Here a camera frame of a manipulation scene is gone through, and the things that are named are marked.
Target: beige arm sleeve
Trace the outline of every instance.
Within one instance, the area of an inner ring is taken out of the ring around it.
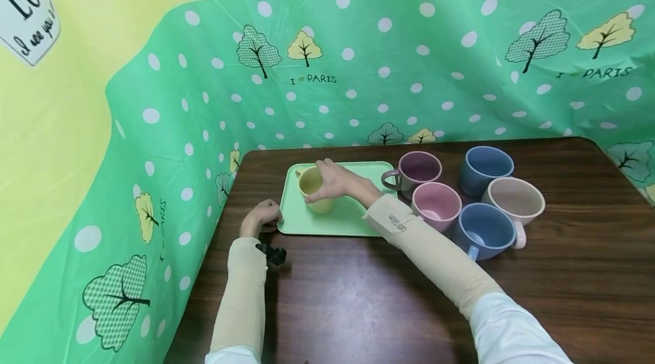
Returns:
[[[490,292],[503,292],[477,263],[448,238],[414,216],[391,195],[384,195],[364,215],[372,230],[395,245],[469,320],[475,303]]]
[[[227,285],[216,314],[210,352],[245,346],[262,357],[264,342],[264,283],[266,256],[255,248],[259,240],[239,238],[227,258]]]

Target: pink mug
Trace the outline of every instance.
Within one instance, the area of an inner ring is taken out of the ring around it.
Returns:
[[[411,209],[419,219],[445,231],[462,211],[462,199],[453,188],[439,182],[423,183],[414,190]]]

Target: hand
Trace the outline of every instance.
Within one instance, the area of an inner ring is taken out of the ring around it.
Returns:
[[[274,201],[267,199],[260,202],[251,210],[244,221],[241,222],[241,229],[239,229],[240,238],[257,238],[263,226],[268,226],[266,231],[275,231],[277,229],[277,222],[283,220],[283,214],[280,213],[280,205]]]

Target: blue mug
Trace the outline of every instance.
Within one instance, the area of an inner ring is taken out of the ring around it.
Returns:
[[[459,173],[459,188],[464,195],[480,198],[492,180],[508,177],[514,161],[506,152],[494,147],[473,147],[466,152]]]
[[[473,260],[491,259],[516,242],[516,229],[502,210],[476,202],[459,214],[453,242]]]

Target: purple mug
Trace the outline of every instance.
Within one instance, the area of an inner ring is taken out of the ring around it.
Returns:
[[[411,199],[414,189],[422,183],[435,182],[442,170],[443,166],[436,156],[415,150],[400,158],[397,169],[382,174],[382,184]],[[396,177],[396,184],[387,182],[390,177]]]

